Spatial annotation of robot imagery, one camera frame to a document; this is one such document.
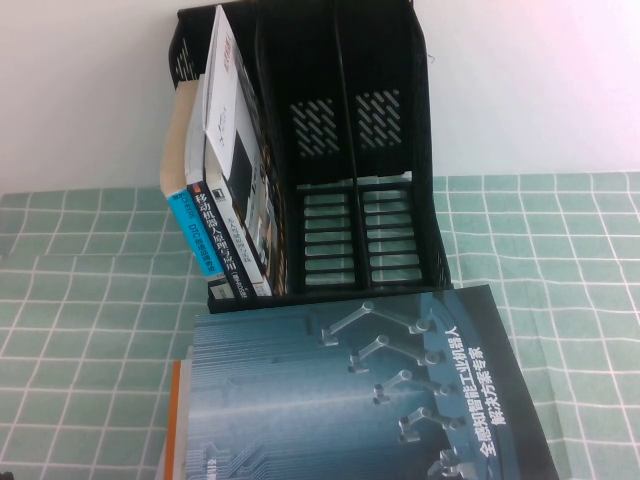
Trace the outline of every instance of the white book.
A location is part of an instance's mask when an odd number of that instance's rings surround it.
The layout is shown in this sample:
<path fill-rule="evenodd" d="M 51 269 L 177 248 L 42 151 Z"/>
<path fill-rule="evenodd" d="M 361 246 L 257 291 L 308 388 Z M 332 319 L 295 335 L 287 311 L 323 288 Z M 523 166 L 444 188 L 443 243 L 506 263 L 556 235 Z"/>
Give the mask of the white book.
<path fill-rule="evenodd" d="M 201 82 L 206 182 L 256 294 L 270 296 L 281 247 L 274 189 L 263 158 L 255 92 L 221 6 Z"/>

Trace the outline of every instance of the white wall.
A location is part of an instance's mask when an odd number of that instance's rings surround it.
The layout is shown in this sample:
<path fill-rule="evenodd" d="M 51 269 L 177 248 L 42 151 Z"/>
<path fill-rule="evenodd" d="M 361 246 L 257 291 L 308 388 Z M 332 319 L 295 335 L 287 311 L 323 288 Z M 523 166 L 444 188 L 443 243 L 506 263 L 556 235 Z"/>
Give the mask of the white wall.
<path fill-rule="evenodd" d="M 199 0 L 35 0 L 0 18 L 0 193 L 157 184 L 167 49 Z M 640 2 L 417 0 L 436 174 L 640 168 Z"/>
<path fill-rule="evenodd" d="M 441 175 L 640 170 L 640 1 L 417 0 Z"/>
<path fill-rule="evenodd" d="M 5 2 L 0 193 L 157 185 L 167 50 L 177 10 L 198 1 Z"/>

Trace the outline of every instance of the book spine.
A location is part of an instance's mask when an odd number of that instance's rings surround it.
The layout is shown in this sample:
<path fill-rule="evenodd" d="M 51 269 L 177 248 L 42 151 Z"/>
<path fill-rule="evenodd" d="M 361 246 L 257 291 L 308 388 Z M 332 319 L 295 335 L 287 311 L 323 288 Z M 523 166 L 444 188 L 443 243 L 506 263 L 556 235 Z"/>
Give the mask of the book spine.
<path fill-rule="evenodd" d="M 213 202 L 211 192 L 206 182 L 197 182 L 187 187 L 193 199 L 200 219 L 209 234 L 218 258 L 221 260 L 222 269 L 227 276 L 235 298 L 246 300 L 253 296 L 251 282 L 240 263 L 240 258 L 235 252 L 229 232 L 224 226 L 220 212 Z"/>
<path fill-rule="evenodd" d="M 257 257 L 255 249 L 251 248 L 247 240 L 243 222 L 240 221 L 233 208 L 233 200 L 227 183 L 221 179 L 215 184 L 209 185 L 209 189 L 256 295 L 270 297 L 272 295 L 271 286 L 260 269 L 260 259 Z"/>
<path fill-rule="evenodd" d="M 220 260 L 213 250 L 213 245 L 198 216 L 189 192 L 181 190 L 171 195 L 168 200 L 169 206 L 196 257 L 196 261 L 209 282 L 209 288 L 214 298 L 234 298 Z"/>

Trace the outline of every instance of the green grid tablecloth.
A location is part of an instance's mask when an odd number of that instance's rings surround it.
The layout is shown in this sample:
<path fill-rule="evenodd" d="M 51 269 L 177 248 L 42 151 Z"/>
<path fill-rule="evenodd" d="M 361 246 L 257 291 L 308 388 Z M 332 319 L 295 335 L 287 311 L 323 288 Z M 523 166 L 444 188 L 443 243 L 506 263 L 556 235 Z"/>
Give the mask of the green grid tablecloth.
<path fill-rule="evenodd" d="M 640 478 L 640 174 L 438 178 L 456 287 L 488 283 L 561 478 Z M 0 201 L 0 471 L 154 476 L 205 283 L 157 189 Z"/>

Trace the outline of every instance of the book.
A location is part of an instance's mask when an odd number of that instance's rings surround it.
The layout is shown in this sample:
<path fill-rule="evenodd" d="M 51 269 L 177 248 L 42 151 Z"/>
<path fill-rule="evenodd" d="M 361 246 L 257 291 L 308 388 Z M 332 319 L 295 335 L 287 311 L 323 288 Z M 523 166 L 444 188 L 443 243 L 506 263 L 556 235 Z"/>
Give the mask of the book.
<path fill-rule="evenodd" d="M 277 176 L 258 101 L 221 6 L 203 82 L 206 182 L 258 296 L 285 293 Z"/>
<path fill-rule="evenodd" d="M 197 87 L 197 82 L 190 81 L 180 82 L 176 88 L 174 110 L 164 144 L 160 188 L 207 279 L 211 294 L 219 299 L 233 298 L 220 260 L 187 191 L 185 145 Z"/>
<path fill-rule="evenodd" d="M 198 83 L 194 100 L 195 105 L 202 104 L 203 87 L 204 84 L 202 82 Z M 254 289 L 242 266 L 238 253 L 233 248 L 227 228 L 205 181 L 204 152 L 206 139 L 199 108 L 194 108 L 191 112 L 188 135 L 188 141 L 185 146 L 187 190 L 207 230 L 216 255 L 221 260 L 222 268 L 233 291 L 233 297 L 242 300 L 252 298 Z"/>
<path fill-rule="evenodd" d="M 187 479 L 557 480 L 488 286 L 198 317 Z"/>
<path fill-rule="evenodd" d="M 190 347 L 185 360 L 173 362 L 167 438 L 162 446 L 155 480 L 185 478 L 192 354 Z"/>

